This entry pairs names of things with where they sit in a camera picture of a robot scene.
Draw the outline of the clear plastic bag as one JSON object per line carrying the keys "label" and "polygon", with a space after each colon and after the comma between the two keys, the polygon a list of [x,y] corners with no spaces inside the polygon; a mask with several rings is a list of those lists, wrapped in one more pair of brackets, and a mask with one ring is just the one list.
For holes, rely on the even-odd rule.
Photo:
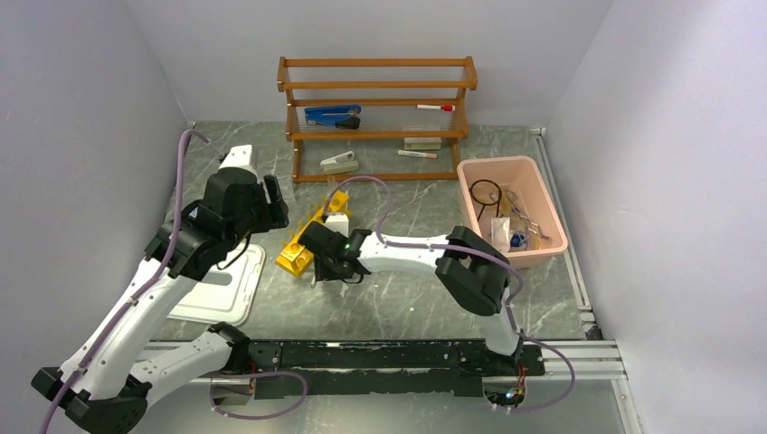
{"label": "clear plastic bag", "polygon": [[494,217],[490,220],[490,240],[496,250],[504,254],[510,252],[512,235],[509,217]]}

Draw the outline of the blue hexagonal base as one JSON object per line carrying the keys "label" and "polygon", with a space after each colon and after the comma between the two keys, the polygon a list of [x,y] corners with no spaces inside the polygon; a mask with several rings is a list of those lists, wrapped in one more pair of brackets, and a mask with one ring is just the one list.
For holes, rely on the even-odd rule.
{"label": "blue hexagonal base", "polygon": [[514,232],[511,235],[509,242],[509,248],[512,251],[528,250],[531,246],[531,241],[526,233]]}

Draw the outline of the metal crucible tongs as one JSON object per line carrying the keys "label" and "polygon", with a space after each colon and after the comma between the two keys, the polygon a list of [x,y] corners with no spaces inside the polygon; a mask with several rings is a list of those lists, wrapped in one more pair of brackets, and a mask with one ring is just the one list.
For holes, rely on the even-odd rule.
{"label": "metal crucible tongs", "polygon": [[532,232],[538,237],[539,240],[550,241],[551,237],[544,234],[542,227],[535,221],[533,221],[521,208],[521,201],[519,196],[511,190],[506,189],[507,201],[509,202],[510,212],[514,214],[518,220],[520,220],[526,227],[528,232]]}

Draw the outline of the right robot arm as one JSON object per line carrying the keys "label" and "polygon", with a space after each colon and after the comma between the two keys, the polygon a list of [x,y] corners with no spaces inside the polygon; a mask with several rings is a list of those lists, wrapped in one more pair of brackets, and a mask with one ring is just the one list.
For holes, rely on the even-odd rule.
{"label": "right robot arm", "polygon": [[324,268],[323,279],[359,283],[378,272],[433,276],[456,303],[478,318],[488,363],[509,374],[523,361],[522,331],[511,301],[524,280],[509,260],[474,231],[456,226],[427,238],[355,229],[345,236],[312,222],[298,238]]}

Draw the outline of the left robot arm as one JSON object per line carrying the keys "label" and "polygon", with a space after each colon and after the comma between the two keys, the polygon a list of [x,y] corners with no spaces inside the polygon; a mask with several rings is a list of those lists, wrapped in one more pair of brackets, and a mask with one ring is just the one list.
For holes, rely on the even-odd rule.
{"label": "left robot arm", "polygon": [[251,235],[288,225],[289,209],[274,175],[224,167],[204,196],[166,222],[120,301],[66,363],[43,367],[34,390],[89,433],[127,433],[170,392],[208,373],[248,373],[250,339],[225,322],[190,343],[138,360],[170,311]]}

